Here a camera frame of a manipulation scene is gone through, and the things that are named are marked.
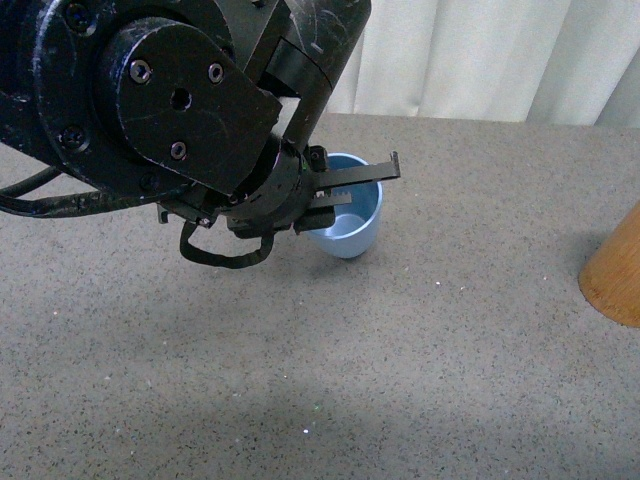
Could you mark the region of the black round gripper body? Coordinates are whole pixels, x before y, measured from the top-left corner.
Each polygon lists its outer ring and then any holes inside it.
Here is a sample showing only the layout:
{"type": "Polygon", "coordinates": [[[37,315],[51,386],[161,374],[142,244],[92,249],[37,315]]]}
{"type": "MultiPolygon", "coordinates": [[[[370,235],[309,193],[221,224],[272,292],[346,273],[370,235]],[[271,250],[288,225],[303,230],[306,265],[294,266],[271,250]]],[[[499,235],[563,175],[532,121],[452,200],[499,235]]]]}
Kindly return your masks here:
{"type": "Polygon", "coordinates": [[[183,137],[156,149],[157,163],[193,186],[162,204],[185,219],[181,233],[191,237],[218,217],[239,238],[271,238],[279,231],[330,226],[334,208],[317,199],[330,196],[325,184],[328,154],[321,146],[299,151],[277,136],[259,142],[202,141],[183,137]]]}

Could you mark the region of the black toothed gripper finger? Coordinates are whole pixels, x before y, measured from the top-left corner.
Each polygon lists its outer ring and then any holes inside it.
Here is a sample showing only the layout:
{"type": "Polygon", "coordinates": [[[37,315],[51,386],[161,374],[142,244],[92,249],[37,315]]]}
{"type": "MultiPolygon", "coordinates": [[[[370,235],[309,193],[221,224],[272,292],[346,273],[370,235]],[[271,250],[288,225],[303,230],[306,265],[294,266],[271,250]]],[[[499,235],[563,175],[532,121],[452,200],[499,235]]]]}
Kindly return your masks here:
{"type": "Polygon", "coordinates": [[[334,208],[340,205],[348,205],[352,202],[350,192],[334,192],[333,190],[320,190],[316,192],[309,203],[308,211],[334,208]]]}

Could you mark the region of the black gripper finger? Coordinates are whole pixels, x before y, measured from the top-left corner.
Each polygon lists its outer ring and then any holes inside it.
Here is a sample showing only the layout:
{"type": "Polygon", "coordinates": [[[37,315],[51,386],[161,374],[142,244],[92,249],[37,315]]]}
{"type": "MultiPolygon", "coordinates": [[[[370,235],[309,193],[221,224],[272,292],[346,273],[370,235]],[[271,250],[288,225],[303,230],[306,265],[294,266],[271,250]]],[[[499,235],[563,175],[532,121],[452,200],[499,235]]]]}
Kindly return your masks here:
{"type": "Polygon", "coordinates": [[[389,161],[379,164],[367,164],[350,154],[330,154],[328,163],[327,171],[314,175],[317,191],[381,182],[401,176],[399,154],[396,151],[391,152],[389,161]]]}

